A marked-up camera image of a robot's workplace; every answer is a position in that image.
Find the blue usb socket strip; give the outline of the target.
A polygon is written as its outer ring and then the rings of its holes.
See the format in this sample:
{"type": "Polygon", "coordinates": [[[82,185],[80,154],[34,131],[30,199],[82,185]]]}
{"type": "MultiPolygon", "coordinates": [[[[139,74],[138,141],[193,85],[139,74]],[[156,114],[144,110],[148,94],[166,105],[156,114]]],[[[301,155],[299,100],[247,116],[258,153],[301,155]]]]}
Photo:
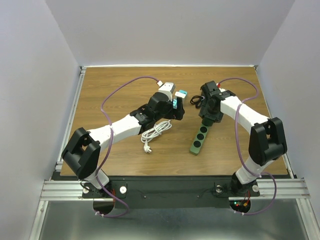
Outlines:
{"type": "Polygon", "coordinates": [[[188,92],[185,90],[180,89],[179,91],[176,91],[174,94],[173,101],[172,101],[173,108],[174,109],[177,108],[177,105],[178,105],[177,99],[178,98],[182,98],[182,102],[184,103],[185,99],[187,98],[187,95],[188,95],[188,92]]]}

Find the green power strip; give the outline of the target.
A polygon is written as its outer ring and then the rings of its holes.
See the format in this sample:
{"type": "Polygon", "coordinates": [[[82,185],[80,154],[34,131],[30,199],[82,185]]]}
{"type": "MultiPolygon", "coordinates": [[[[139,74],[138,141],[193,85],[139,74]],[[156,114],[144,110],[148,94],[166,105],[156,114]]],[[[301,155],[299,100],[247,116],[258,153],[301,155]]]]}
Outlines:
{"type": "Polygon", "coordinates": [[[201,126],[199,127],[194,140],[192,141],[192,144],[189,148],[189,152],[195,156],[197,156],[200,153],[200,150],[203,146],[203,143],[206,139],[206,136],[209,132],[209,129],[211,127],[210,126],[206,126],[201,124],[201,126]]]}

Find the small teal cube adapter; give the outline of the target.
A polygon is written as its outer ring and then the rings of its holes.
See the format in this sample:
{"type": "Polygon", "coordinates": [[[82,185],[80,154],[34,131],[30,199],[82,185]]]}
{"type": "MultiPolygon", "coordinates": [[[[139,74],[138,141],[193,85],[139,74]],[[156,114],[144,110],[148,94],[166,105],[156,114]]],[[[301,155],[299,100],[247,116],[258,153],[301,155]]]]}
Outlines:
{"type": "Polygon", "coordinates": [[[177,109],[178,108],[178,100],[177,99],[174,99],[172,101],[172,107],[173,107],[173,109],[177,109]]]}

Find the dark green cube adapter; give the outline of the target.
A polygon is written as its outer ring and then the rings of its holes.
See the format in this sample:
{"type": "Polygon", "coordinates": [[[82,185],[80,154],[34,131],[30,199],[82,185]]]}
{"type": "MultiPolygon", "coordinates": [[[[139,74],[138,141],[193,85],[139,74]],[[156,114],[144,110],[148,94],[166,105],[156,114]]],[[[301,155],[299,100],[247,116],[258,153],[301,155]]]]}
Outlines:
{"type": "Polygon", "coordinates": [[[210,118],[207,118],[207,117],[204,117],[201,121],[201,123],[204,125],[204,126],[207,126],[207,127],[211,127],[213,124],[214,124],[214,120],[210,119],[210,118]]]}

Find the white charger plug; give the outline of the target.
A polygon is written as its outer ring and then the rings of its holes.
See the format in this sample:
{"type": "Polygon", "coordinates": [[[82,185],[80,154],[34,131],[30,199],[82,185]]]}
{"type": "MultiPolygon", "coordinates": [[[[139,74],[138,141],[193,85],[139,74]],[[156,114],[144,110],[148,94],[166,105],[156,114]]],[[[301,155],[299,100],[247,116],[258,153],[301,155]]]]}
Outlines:
{"type": "Polygon", "coordinates": [[[187,97],[188,93],[184,90],[179,90],[179,91],[176,91],[174,96],[175,98],[182,98],[183,100],[187,97]]]}

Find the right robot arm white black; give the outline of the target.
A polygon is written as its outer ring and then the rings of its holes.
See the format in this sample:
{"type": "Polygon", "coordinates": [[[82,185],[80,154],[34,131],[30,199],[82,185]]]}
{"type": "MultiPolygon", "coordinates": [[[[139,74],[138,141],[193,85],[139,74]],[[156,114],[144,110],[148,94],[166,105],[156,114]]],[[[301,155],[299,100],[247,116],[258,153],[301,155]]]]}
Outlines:
{"type": "Polygon", "coordinates": [[[261,176],[266,167],[284,155],[288,148],[283,122],[269,118],[245,104],[230,90],[223,90],[214,81],[200,88],[202,104],[199,111],[203,127],[220,123],[223,116],[234,119],[235,126],[242,126],[249,133],[248,159],[231,177],[230,189],[242,195],[261,176]]]}

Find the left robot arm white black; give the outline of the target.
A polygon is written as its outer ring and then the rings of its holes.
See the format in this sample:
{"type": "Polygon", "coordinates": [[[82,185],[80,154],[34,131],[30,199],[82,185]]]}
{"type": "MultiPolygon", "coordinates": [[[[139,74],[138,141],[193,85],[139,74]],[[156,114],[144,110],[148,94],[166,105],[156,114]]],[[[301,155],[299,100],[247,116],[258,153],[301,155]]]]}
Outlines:
{"type": "Polygon", "coordinates": [[[61,157],[79,180],[89,182],[95,193],[106,197],[111,193],[110,180],[98,165],[100,153],[112,144],[128,137],[145,134],[161,135],[171,120],[181,120],[185,113],[185,94],[175,93],[173,100],[163,92],[156,92],[147,104],[122,119],[100,128],[75,130],[62,151],[61,157]]]}

